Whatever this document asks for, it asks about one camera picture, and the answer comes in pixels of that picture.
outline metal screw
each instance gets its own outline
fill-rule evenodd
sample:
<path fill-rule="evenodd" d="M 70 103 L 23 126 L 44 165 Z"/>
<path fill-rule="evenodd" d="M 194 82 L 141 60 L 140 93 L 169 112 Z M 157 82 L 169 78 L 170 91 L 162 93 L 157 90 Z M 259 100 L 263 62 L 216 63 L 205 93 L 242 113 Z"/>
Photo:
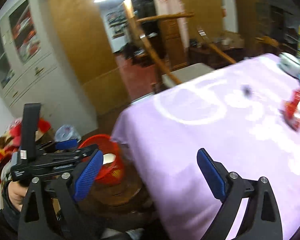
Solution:
<path fill-rule="evenodd" d="M 262 183 L 268 183 L 268 179 L 266 177 L 261 177 L 260 180 Z"/>
<path fill-rule="evenodd" d="M 63 179 L 68 179 L 70 177 L 70 173 L 69 172 L 65 172 L 64 174 L 61 175 L 61 177 Z"/>
<path fill-rule="evenodd" d="M 231 177 L 232 179 L 237 179 L 237 178 L 238 178 L 238 174 L 235 173 L 235 172 L 230 172 L 230 177 Z"/>
<path fill-rule="evenodd" d="M 39 182 L 39 178 L 38 177 L 34 177 L 33 179 L 32 179 L 32 183 L 38 183 Z"/>

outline red floor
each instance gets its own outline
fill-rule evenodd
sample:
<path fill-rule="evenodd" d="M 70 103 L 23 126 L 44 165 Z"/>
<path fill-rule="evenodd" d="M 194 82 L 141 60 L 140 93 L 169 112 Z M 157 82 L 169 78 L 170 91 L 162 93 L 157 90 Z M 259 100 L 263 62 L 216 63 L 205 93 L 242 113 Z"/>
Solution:
<path fill-rule="evenodd" d="M 123 55 L 116 55 L 115 60 L 131 101 L 152 92 L 151 83 L 155 83 L 154 65 L 131 65 L 132 59 L 126 60 Z"/>

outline drawer handle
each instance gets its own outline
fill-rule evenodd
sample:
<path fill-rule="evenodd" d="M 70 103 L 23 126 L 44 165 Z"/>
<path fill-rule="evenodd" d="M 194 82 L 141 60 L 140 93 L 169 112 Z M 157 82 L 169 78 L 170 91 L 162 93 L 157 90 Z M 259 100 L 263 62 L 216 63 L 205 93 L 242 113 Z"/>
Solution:
<path fill-rule="evenodd" d="M 35 75 L 39 75 L 44 70 L 44 67 L 42 69 L 38 69 L 38 67 L 35 67 Z"/>
<path fill-rule="evenodd" d="M 18 92 L 19 91 L 15 92 L 14 95 L 12 96 L 12 98 L 14 98 L 18 94 Z"/>

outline red container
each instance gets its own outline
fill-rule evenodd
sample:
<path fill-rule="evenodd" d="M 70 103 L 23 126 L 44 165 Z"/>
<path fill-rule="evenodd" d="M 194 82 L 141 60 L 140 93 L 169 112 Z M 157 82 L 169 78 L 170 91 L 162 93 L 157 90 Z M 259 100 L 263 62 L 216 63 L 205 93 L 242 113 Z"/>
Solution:
<path fill-rule="evenodd" d="M 103 155 L 112 153 L 115 160 L 109 165 L 102 165 L 96 181 L 102 184 L 115 185 L 119 184 L 124 176 L 124 165 L 120 157 L 119 147 L 116 143 L 110 141 L 107 134 L 98 134 L 86 139 L 79 148 L 84 148 L 92 144 L 97 144 Z"/>

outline pink curtain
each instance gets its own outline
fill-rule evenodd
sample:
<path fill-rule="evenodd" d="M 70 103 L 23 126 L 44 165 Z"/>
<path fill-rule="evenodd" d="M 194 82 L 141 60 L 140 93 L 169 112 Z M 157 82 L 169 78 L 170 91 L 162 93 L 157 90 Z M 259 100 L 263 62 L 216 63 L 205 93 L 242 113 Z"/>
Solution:
<path fill-rule="evenodd" d="M 154 4 L 157 11 L 157 15 L 175 14 L 185 11 L 182 0 L 154 0 Z M 187 48 L 189 47 L 187 21 L 185 18 L 179 18 L 178 24 L 183 47 Z"/>

